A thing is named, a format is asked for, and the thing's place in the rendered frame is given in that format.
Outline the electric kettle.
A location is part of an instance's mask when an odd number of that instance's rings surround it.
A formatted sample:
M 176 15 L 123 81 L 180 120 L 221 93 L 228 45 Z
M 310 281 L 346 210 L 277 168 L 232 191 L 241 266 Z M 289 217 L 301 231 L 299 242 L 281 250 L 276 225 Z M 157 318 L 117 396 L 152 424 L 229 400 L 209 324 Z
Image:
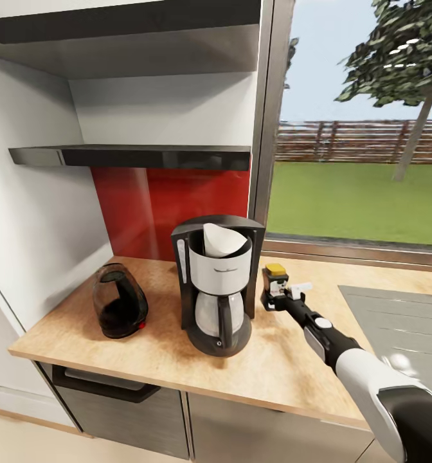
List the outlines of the electric kettle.
M 94 274 L 93 304 L 104 335 L 122 339 L 146 326 L 147 298 L 123 264 L 107 264 Z

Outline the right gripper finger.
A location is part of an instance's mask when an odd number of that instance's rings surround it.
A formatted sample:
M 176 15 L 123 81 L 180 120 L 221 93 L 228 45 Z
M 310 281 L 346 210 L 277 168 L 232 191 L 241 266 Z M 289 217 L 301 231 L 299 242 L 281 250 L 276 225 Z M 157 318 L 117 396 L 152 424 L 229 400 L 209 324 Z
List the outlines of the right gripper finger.
M 267 301 L 269 303 L 269 305 L 274 305 L 275 304 L 275 297 L 273 295 L 271 295 L 270 293 L 268 293 L 267 290 L 264 289 L 264 293 L 265 293 L 265 296 L 267 297 Z

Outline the paper coffee filter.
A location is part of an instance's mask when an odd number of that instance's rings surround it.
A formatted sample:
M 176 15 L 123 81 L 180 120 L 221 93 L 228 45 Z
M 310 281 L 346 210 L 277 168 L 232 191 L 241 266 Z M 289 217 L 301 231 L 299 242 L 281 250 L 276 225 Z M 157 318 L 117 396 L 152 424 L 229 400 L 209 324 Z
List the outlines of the paper coffee filter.
M 247 239 L 237 231 L 204 224 L 205 257 L 220 258 L 237 251 Z

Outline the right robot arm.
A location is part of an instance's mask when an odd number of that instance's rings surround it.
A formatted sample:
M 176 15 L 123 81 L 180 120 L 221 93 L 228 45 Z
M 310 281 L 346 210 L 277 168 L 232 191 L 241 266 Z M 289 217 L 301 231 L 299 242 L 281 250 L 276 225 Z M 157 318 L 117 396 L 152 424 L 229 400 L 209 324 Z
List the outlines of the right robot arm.
M 432 393 L 362 349 L 354 338 L 305 305 L 310 282 L 288 286 L 269 305 L 287 311 L 305 339 L 348 391 L 375 438 L 397 463 L 432 463 Z

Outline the bottle of coffee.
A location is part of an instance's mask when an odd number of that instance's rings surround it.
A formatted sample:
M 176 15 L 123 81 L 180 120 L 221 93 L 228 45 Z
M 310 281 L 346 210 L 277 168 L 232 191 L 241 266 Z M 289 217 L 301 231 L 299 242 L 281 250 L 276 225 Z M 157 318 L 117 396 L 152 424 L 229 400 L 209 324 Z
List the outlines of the bottle of coffee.
M 281 264 L 266 264 L 265 268 L 262 269 L 262 276 L 264 281 L 263 289 L 267 290 L 268 293 L 274 297 L 285 294 L 285 286 L 289 276 L 286 275 L 285 268 Z M 269 305 L 264 291 L 262 291 L 260 301 L 267 312 L 275 312 L 275 306 Z

